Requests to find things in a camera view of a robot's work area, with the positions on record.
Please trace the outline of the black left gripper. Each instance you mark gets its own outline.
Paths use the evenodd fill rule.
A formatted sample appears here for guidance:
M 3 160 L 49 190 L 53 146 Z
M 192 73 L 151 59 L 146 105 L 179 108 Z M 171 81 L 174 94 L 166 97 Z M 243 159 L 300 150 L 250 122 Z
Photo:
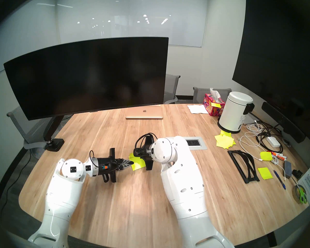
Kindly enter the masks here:
M 115 158 L 115 148 L 110 148 L 109 157 L 97 158 L 98 160 L 98 175 L 101 175 L 104 182 L 109 180 L 112 183 L 116 182 L 116 170 L 122 171 L 134 164 L 133 161 Z

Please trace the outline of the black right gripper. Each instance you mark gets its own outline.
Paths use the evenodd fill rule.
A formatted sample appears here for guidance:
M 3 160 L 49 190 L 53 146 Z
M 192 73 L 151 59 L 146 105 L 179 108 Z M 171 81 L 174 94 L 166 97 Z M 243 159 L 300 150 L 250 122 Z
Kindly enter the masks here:
M 153 159 L 151 157 L 151 146 L 154 143 L 155 135 L 142 135 L 135 143 L 133 155 L 140 157 L 145 162 L 147 171 L 151 171 L 153 167 Z

